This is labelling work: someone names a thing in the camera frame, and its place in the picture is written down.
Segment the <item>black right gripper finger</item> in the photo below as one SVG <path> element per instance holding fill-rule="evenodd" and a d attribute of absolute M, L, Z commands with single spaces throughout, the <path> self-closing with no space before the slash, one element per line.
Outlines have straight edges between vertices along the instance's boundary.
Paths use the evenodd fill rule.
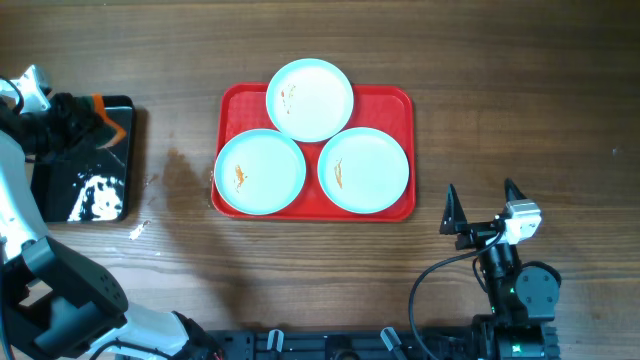
<path fill-rule="evenodd" d="M 467 219 L 453 184 L 448 186 L 446 203 L 439 233 L 443 235 L 460 234 L 467 229 Z"/>
<path fill-rule="evenodd" d="M 515 182 L 511 178 L 504 181 L 505 198 L 507 202 L 525 200 L 526 196 L 520 191 Z"/>

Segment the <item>orange green sponge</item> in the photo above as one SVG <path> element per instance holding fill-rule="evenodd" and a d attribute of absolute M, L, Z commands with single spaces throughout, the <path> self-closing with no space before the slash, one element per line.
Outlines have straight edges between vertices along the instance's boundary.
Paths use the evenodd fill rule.
<path fill-rule="evenodd" d="M 83 112 L 82 118 L 88 121 L 88 134 L 83 138 L 89 140 L 96 149 L 112 148 L 128 136 L 128 131 L 107 112 L 107 106 L 112 99 L 113 96 L 101 94 L 74 98 L 76 105 Z"/>

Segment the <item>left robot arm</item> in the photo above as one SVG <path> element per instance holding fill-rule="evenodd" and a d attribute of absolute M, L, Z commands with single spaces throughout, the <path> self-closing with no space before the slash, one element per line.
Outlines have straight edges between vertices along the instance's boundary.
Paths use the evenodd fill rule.
<path fill-rule="evenodd" d="M 25 162 L 77 159 L 124 131 L 97 96 L 54 95 L 49 108 L 1 107 L 1 344 L 33 359 L 221 359 L 224 351 L 194 320 L 130 303 L 109 271 L 49 234 Z"/>

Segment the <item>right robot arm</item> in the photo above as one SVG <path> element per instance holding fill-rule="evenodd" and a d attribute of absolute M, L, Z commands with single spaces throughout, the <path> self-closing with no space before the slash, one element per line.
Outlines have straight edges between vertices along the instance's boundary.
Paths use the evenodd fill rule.
<path fill-rule="evenodd" d="M 540 261 L 522 262 L 517 245 L 533 237 L 542 222 L 536 202 L 515 183 L 504 182 L 506 204 L 486 222 L 467 221 L 454 186 L 447 191 L 440 232 L 457 237 L 458 250 L 476 250 L 492 311 L 472 320 L 468 359 L 553 360 L 560 357 L 555 319 L 561 276 Z"/>

